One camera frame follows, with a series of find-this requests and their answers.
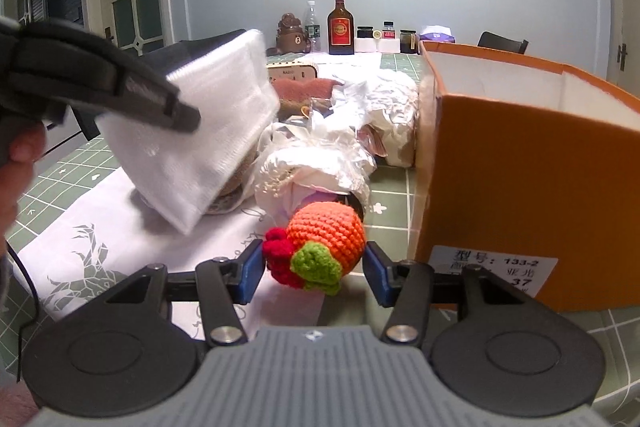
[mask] plastic water bottle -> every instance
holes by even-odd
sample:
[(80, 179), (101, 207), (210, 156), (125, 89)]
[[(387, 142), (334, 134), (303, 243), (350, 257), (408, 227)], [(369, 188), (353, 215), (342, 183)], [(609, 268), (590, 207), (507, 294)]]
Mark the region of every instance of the plastic water bottle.
[(305, 31), (311, 41), (311, 52), (320, 51), (320, 25), (316, 19), (316, 1), (307, 1), (309, 9), (306, 12)]

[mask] red bottle label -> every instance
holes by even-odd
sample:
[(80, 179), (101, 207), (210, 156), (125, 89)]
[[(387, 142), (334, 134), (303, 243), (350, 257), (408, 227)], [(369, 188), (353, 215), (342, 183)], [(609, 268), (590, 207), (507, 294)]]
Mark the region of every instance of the red bottle label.
[(350, 46), (351, 21), (346, 17), (331, 19), (330, 35), (332, 46)]

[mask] white label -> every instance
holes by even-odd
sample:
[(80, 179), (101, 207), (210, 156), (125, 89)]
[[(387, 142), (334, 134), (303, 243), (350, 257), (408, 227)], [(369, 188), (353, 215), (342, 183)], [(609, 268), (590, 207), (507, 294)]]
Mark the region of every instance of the white label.
[(558, 259), (532, 255), (510, 255), (482, 250), (436, 246), (429, 264), (436, 273), (459, 274), (466, 264), (479, 264), (527, 295), (535, 297), (551, 275)]

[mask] small bottle with red label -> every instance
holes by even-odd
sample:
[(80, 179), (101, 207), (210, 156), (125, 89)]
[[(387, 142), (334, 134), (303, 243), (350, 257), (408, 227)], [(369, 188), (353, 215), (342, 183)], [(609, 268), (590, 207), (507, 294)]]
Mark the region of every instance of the small bottle with red label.
[(385, 21), (385, 26), (384, 26), (384, 29), (382, 30), (382, 38), (383, 39), (396, 38), (396, 30), (394, 29), (394, 24), (392, 21)]
[(327, 17), (329, 54), (353, 55), (353, 15), (344, 7), (344, 0), (335, 0), (335, 9)]

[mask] black circular disc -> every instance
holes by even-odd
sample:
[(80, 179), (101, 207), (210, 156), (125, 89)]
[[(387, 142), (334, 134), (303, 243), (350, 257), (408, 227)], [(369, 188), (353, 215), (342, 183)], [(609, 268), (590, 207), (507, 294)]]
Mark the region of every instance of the black circular disc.
[(159, 315), (107, 309), (81, 318), (44, 330), (25, 350), (24, 380), (40, 405), (81, 417), (130, 414), (175, 394), (196, 370), (189, 335)]
[(512, 417), (558, 415), (593, 400), (604, 357), (590, 335), (551, 311), (495, 308), (470, 314), (436, 338), (430, 362), (442, 383)]

